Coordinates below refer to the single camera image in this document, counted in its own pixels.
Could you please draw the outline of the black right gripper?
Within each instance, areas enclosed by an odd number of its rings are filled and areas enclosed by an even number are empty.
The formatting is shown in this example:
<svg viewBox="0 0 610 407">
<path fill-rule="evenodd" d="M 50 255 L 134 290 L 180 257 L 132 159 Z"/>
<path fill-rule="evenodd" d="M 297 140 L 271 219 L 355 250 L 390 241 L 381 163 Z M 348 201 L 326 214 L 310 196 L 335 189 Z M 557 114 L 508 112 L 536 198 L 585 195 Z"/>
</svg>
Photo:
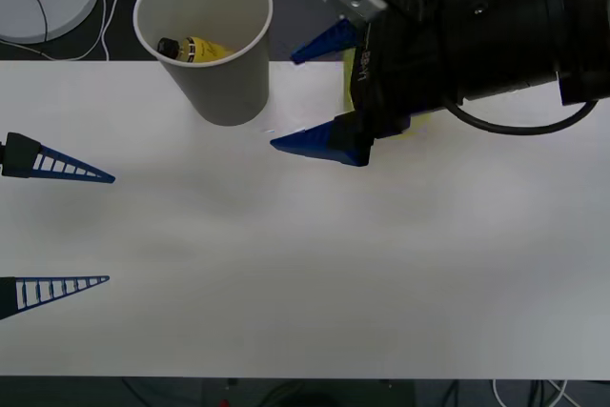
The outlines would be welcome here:
<svg viewBox="0 0 610 407">
<path fill-rule="evenodd" d="M 413 115 L 461 111 L 445 25 L 458 0 L 383 1 L 386 9 L 368 23 L 361 41 L 360 28 L 344 18 L 291 53 L 293 63 L 303 64 L 359 44 L 350 87 L 355 109 L 273 139 L 276 150 L 365 167 L 373 139 L 404 132 Z"/>
</svg>

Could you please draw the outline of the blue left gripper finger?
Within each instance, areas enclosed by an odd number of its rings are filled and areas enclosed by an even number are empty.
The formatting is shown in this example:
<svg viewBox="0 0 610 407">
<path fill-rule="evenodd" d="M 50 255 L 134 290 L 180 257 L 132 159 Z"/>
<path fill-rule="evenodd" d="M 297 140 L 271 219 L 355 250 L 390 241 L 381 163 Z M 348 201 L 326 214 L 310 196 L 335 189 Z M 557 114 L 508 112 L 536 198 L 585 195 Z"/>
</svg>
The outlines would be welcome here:
<svg viewBox="0 0 610 407">
<path fill-rule="evenodd" d="M 115 181 L 109 173 L 16 132 L 9 132 L 2 144 L 2 175 L 94 183 Z"/>
<path fill-rule="evenodd" d="M 2 276 L 1 319 L 82 293 L 109 281 L 108 275 Z"/>
</svg>

